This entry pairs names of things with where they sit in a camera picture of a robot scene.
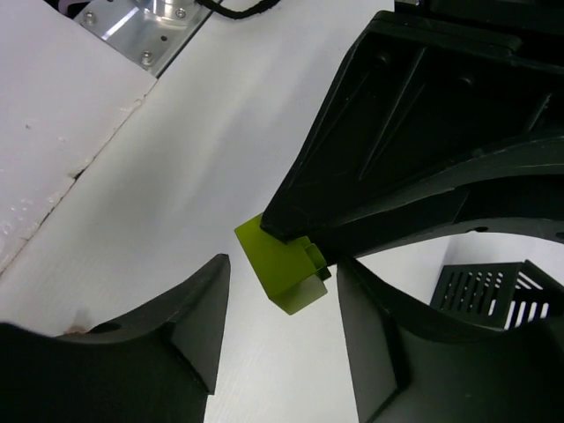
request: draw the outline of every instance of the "lime green block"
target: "lime green block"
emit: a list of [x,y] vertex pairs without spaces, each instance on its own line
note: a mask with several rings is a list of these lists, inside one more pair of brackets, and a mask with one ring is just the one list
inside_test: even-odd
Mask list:
[[268,298],[292,315],[327,293],[330,276],[319,248],[307,236],[284,243],[260,227],[259,214],[235,229]]

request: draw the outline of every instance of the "metal base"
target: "metal base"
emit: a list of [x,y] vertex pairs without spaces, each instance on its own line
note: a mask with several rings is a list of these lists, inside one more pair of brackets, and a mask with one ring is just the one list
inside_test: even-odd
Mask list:
[[75,20],[158,77],[211,13],[193,0],[93,0]]

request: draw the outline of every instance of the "cube face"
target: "cube face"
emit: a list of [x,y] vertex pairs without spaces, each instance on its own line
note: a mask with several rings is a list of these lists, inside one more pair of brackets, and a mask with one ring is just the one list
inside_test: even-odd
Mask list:
[[262,214],[235,229],[264,291],[286,313],[293,313],[327,293],[330,276],[323,255],[308,237],[284,243],[260,227]]

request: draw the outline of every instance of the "metal bracket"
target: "metal bracket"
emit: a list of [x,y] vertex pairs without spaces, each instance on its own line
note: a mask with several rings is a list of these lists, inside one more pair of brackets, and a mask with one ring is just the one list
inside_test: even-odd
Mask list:
[[92,0],[75,20],[158,77],[211,13],[193,0]]

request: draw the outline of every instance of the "silver metal plate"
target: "silver metal plate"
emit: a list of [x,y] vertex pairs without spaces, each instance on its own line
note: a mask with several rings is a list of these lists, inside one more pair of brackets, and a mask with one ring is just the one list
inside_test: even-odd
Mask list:
[[92,0],[75,20],[158,77],[210,14],[193,0]]

